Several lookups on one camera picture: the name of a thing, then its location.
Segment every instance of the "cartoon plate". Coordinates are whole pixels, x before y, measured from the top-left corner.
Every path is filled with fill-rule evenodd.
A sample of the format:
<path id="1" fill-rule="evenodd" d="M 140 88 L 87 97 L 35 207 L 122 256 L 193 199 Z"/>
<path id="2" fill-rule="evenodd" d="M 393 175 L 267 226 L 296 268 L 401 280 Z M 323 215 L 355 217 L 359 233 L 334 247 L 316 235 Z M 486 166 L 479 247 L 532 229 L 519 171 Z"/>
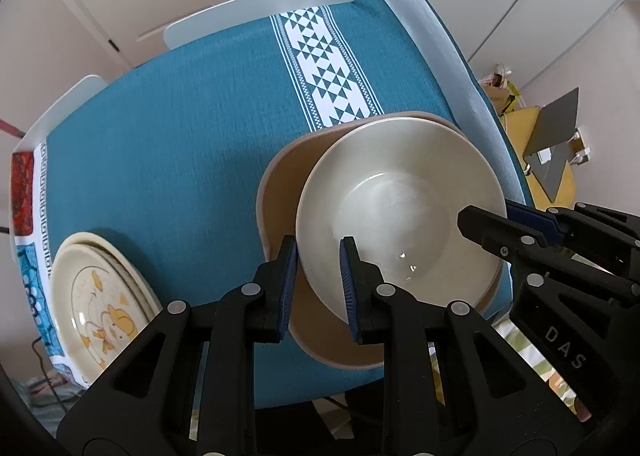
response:
<path id="1" fill-rule="evenodd" d="M 91 384 L 148 318 L 120 274 L 86 245 L 58 251 L 50 282 L 60 343 Z"/>
<path id="2" fill-rule="evenodd" d="M 149 308 L 151 309 L 151 314 L 147 313 L 147 316 L 155 317 L 160 313 L 162 305 L 160 304 L 158 297 L 156 297 L 156 294 L 151 289 L 148 282 L 145 281 L 145 278 L 142 277 L 142 274 L 138 272 L 138 270 L 131 264 L 129 259 L 127 259 L 116 247 L 114 247 L 106 239 L 98 236 L 97 234 L 93 234 L 91 232 L 76 232 L 71 234 L 71 236 L 69 236 L 62 242 L 59 251 L 62 251 L 69 245 L 76 245 L 77 243 L 99 249 L 101 255 L 104 256 L 104 253 L 107 253 L 109 256 L 115 259 L 115 261 L 120 264 L 123 270 L 133 279 L 133 285 L 125 279 L 125 282 L 129 285 L 129 288 L 133 290 L 133 286 L 135 286 L 140 290 L 142 298 L 139 297 L 138 302 L 140 303 L 141 301 L 143 301 L 148 303 Z"/>
<path id="3" fill-rule="evenodd" d="M 131 275 L 124 269 L 124 267 L 118 262 L 116 258 L 110 255 L 110 253 L 105 252 L 98 247 L 92 247 L 91 245 L 87 245 L 87 247 L 102 256 L 107 261 L 107 263 L 109 263 L 116 270 L 120 278 L 127 285 L 127 288 L 132 293 L 136 302 L 140 305 L 140 308 L 145 314 L 145 317 L 149 319 L 149 321 L 151 321 L 151 319 L 153 319 L 156 314 L 151 310 L 149 303 L 146 301 L 145 296 L 143 295 L 140 288 L 136 285 L 136 282 L 133 280 Z"/>

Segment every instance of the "tan bowl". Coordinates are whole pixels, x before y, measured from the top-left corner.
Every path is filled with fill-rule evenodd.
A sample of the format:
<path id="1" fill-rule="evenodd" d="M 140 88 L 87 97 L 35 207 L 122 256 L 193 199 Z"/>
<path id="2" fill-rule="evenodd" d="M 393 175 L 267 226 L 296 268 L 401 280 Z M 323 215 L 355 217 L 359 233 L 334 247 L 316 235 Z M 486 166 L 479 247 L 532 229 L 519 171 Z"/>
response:
<path id="1" fill-rule="evenodd" d="M 437 115 L 408 111 L 368 117 L 319 129 L 287 144 L 267 166 L 258 188 L 255 213 L 265 259 L 277 256 L 284 235 L 295 234 L 296 212 L 302 189 L 311 170 L 325 151 L 352 129 L 388 117 L 418 117 L 443 124 L 462 135 L 453 124 Z M 476 307 L 478 311 L 483 311 L 491 303 L 499 281 L 498 274 Z M 383 364 L 382 344 L 354 343 L 347 323 L 336 317 L 320 301 L 302 270 L 298 271 L 296 278 L 289 331 L 307 354 L 328 366 L 363 370 Z"/>

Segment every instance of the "yellow chair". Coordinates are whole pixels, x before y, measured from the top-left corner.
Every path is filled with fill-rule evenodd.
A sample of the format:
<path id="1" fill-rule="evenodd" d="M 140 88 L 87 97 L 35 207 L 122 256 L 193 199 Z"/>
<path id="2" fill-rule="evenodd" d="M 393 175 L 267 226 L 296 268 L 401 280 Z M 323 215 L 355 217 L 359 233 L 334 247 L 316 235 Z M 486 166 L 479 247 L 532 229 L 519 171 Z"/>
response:
<path id="1" fill-rule="evenodd" d="M 506 113 L 500 117 L 502 127 L 507 133 L 507 137 L 511 142 L 511 146 L 513 146 L 523 170 L 527 167 L 527 163 L 522 159 L 522 155 L 533 133 L 539 112 L 540 108 L 538 107 L 524 108 Z M 533 203 L 537 209 L 546 210 L 549 207 L 571 207 L 573 205 L 575 199 L 575 182 L 574 174 L 569 167 L 569 162 L 567 162 L 564 167 L 564 173 L 562 173 L 562 180 L 560 181 L 560 189 L 558 190 L 558 195 L 556 195 L 556 200 L 553 202 L 546 197 L 545 191 L 533 174 L 528 175 L 526 178 L 533 197 Z"/>

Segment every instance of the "chair backrest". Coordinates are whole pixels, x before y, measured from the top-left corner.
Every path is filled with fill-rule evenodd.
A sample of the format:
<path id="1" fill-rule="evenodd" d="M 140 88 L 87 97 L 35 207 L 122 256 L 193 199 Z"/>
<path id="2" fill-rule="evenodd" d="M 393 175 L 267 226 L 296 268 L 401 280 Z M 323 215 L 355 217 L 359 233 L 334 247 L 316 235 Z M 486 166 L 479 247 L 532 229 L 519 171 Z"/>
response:
<path id="1" fill-rule="evenodd" d="M 354 0 L 230 0 L 196 12 L 164 29 L 164 42 L 173 50 L 219 30 L 297 9 Z"/>
<path id="2" fill-rule="evenodd" d="M 58 100 L 49 106 L 49 109 L 31 126 L 22 140 L 15 146 L 14 153 L 19 151 L 33 151 L 64 119 L 106 87 L 107 82 L 99 75 L 82 77 L 81 80 L 75 83 L 69 90 L 62 94 Z M 14 221 L 11 218 L 13 216 L 11 194 L 9 194 L 9 209 L 12 209 L 9 218 L 11 253 L 14 261 L 17 262 L 14 248 Z"/>

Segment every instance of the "table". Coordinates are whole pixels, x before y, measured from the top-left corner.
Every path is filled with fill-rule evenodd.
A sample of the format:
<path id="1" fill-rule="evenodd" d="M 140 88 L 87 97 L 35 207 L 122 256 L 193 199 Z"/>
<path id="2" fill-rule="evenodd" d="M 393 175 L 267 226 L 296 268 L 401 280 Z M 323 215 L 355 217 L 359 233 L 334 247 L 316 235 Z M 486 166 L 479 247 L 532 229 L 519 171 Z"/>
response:
<path id="1" fill-rule="evenodd" d="M 428 2 L 356 0 L 180 46 L 69 115 L 33 154 L 38 226 L 15 238 L 35 252 L 23 277 L 46 294 L 62 241 L 91 231 L 129 258 L 164 305 L 216 300 L 263 261 L 255 196 L 281 148 L 313 129 L 409 109 L 457 124 L 505 196 L 530 200 L 489 100 Z M 510 298 L 507 278 L 494 308 Z M 63 353 L 49 355 L 73 373 Z M 381 376 L 324 366 L 287 336 L 256 346 L 255 404 L 309 400 Z"/>
<path id="2" fill-rule="evenodd" d="M 513 112 L 506 113 L 500 118 L 500 122 L 504 126 L 504 130 L 511 142 L 511 146 L 518 156 L 520 165 L 523 169 L 527 167 L 527 162 L 522 158 L 524 149 L 529 143 L 533 128 L 538 120 L 538 113 L 540 108 L 531 107 L 523 108 Z M 549 207 L 571 207 L 575 200 L 575 181 L 574 174 L 571 172 L 569 162 L 564 167 L 564 173 L 562 173 L 562 179 L 560 181 L 560 188 L 558 189 L 558 195 L 556 200 L 551 202 L 546 196 L 544 189 L 538 182 L 538 179 L 530 174 L 527 176 L 527 184 L 533 197 L 534 205 L 537 209 L 547 210 Z"/>

